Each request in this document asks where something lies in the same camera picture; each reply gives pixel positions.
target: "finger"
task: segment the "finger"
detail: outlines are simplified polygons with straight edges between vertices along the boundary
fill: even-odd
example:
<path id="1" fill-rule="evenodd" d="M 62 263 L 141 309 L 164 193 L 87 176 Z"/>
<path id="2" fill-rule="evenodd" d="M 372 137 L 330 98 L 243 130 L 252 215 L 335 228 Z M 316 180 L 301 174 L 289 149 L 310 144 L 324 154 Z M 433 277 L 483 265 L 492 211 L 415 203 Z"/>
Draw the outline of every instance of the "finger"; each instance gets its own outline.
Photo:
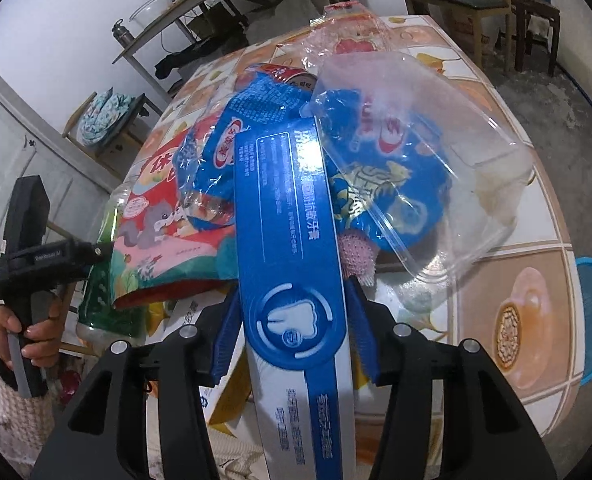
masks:
<path id="1" fill-rule="evenodd" d="M 62 304 L 65 312 L 70 309 L 71 300 L 74 297 L 74 292 L 76 292 L 76 283 L 69 283 L 65 287 L 65 293 L 62 296 Z"/>
<path id="2" fill-rule="evenodd" d="M 49 341 L 41 341 L 38 343 L 31 343 L 25 345 L 22 350 L 23 357 L 28 359 L 39 359 L 41 357 L 48 357 L 58 353 L 60 348 L 59 339 L 50 339 Z"/>
<path id="3" fill-rule="evenodd" d="M 9 330 L 10 332 L 18 333 L 22 329 L 23 327 L 20 321 L 12 310 L 5 305 L 0 305 L 0 331 L 5 332 Z"/>
<path id="4" fill-rule="evenodd" d="M 12 369 L 12 356 L 9 353 L 9 342 L 7 341 L 7 330 L 0 330 L 0 358 L 7 368 Z"/>
<path id="5" fill-rule="evenodd" d="M 7 331 L 20 332 L 21 329 L 20 321 L 14 313 L 5 305 L 0 305 L 0 358 L 10 369 L 12 369 L 12 359 L 7 341 Z"/>
<path id="6" fill-rule="evenodd" d="M 50 368 L 58 362 L 58 354 L 32 359 L 32 364 L 41 368 Z"/>
<path id="7" fill-rule="evenodd" d="M 34 341 L 60 340 L 65 327 L 64 321 L 64 319 L 46 319 L 29 327 L 25 335 Z"/>
<path id="8" fill-rule="evenodd" d="M 63 316 L 63 311 L 67 312 L 66 309 L 63 308 L 62 301 L 58 296 L 54 296 L 54 300 L 50 305 L 49 310 L 49 318 L 50 319 L 60 319 Z"/>

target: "thermos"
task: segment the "thermos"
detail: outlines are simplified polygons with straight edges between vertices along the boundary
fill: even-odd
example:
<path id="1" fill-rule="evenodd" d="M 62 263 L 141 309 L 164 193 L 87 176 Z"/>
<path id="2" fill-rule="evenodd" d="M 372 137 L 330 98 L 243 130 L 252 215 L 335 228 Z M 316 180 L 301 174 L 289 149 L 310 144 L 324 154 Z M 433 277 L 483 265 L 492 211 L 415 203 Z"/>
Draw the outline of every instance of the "thermos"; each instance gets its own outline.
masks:
<path id="1" fill-rule="evenodd" d="M 130 44 L 134 41 L 134 37 L 132 36 L 131 32 L 127 30 L 127 27 L 121 25 L 122 20 L 118 20 L 114 23 L 112 27 L 112 33 L 116 38 L 116 41 L 120 43 L 124 47 L 130 46 Z"/>

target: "white door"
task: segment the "white door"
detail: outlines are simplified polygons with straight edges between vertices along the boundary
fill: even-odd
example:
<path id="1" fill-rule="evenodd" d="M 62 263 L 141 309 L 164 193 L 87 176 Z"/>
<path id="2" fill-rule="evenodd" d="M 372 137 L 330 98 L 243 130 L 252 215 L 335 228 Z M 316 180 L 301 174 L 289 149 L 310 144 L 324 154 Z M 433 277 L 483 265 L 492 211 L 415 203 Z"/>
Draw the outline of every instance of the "white door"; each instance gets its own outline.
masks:
<path id="1" fill-rule="evenodd" d="M 94 240 L 108 192 L 52 152 L 0 104 L 0 245 L 14 183 L 33 174 L 41 176 L 50 198 L 50 220 L 77 238 Z M 48 241 L 55 238 L 48 234 Z"/>

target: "tiled tablecloth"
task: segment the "tiled tablecloth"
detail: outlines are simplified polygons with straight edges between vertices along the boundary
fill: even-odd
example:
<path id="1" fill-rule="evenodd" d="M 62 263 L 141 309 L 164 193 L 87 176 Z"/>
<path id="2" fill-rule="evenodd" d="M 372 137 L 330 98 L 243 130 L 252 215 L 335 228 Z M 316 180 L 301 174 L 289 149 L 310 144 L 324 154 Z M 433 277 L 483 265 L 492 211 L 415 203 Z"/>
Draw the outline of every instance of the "tiled tablecloth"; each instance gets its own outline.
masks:
<path id="1" fill-rule="evenodd" d="M 474 264 L 467 281 L 455 282 L 455 293 L 441 307 L 418 319 L 430 338 L 457 344 L 478 339 L 494 356 L 541 434 L 569 412 L 584 367 L 584 318 L 573 249 L 554 189 L 518 120 L 489 79 L 427 16 L 382 18 L 396 48 L 444 74 L 499 124 L 514 130 L 532 150 L 534 178 L 518 207 L 514 232 L 502 247 Z M 202 66 L 189 80 L 153 129 L 131 174 L 162 144 L 195 123 L 218 90 L 228 88 L 248 65 L 272 62 L 300 66 L 300 60 L 278 46 L 298 41 L 303 31 L 228 54 Z M 498 342 L 509 341 L 502 347 Z M 370 397 L 367 387 L 361 395 Z M 357 402 L 358 454 L 371 462 L 383 416 Z M 439 460 L 442 403 L 435 403 L 431 461 Z"/>

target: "wooden chair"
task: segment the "wooden chair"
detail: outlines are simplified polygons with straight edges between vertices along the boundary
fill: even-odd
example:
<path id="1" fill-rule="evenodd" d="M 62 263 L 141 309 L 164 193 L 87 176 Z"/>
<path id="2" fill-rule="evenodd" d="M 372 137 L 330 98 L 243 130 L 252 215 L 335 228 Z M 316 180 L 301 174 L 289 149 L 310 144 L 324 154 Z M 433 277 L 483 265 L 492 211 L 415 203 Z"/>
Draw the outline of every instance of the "wooden chair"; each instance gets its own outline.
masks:
<path id="1" fill-rule="evenodd" d="M 116 123 L 111 127 L 109 132 L 105 137 L 103 137 L 100 142 L 96 143 L 93 146 L 83 146 L 78 140 L 76 139 L 76 131 L 78 129 L 78 121 L 83 116 L 83 114 L 89 108 L 89 105 L 92 103 L 94 98 L 96 97 L 96 92 L 92 93 L 83 104 L 81 104 L 76 111 L 71 115 L 70 119 L 65 124 L 65 128 L 63 129 L 62 136 L 66 139 L 69 139 L 73 144 L 76 144 L 78 149 L 84 152 L 90 158 L 93 158 L 98 164 L 100 164 L 105 170 L 109 171 L 112 175 L 116 176 L 117 178 L 122 180 L 122 176 L 119 175 L 116 170 L 111 168 L 106 162 L 101 160 L 101 156 L 103 153 L 106 152 L 108 148 L 112 146 L 114 141 L 118 137 L 122 137 L 122 139 L 126 140 L 128 143 L 134 144 L 139 150 L 143 145 L 142 140 L 138 139 L 130 130 L 130 126 L 136 120 L 138 115 L 143 110 L 144 105 L 147 105 L 151 108 L 155 113 L 159 116 L 162 116 L 163 112 L 158 108 L 156 105 L 151 102 L 145 94 L 141 94 L 134 102 L 130 105 L 129 110 L 116 121 Z"/>
<path id="2" fill-rule="evenodd" d="M 482 18 L 504 14 L 508 38 L 512 35 L 511 0 L 405 0 L 411 4 L 408 7 L 410 14 L 417 12 L 416 3 L 433 4 L 439 7 L 447 7 L 448 10 L 457 9 L 471 16 L 474 25 L 474 62 L 482 68 Z M 511 41 L 506 41 L 504 46 L 504 70 L 509 72 L 511 68 Z"/>
<path id="3" fill-rule="evenodd" d="M 543 0 L 511 0 L 511 4 L 513 5 L 513 13 L 516 15 L 516 72 L 522 72 L 525 54 L 531 54 L 531 45 L 533 43 L 548 47 L 547 40 L 537 40 L 527 30 L 529 19 L 535 14 L 549 20 L 549 25 L 553 28 L 551 51 L 549 52 L 549 67 L 547 70 L 547 73 L 553 77 L 556 70 L 558 44 L 560 42 L 560 10 Z"/>

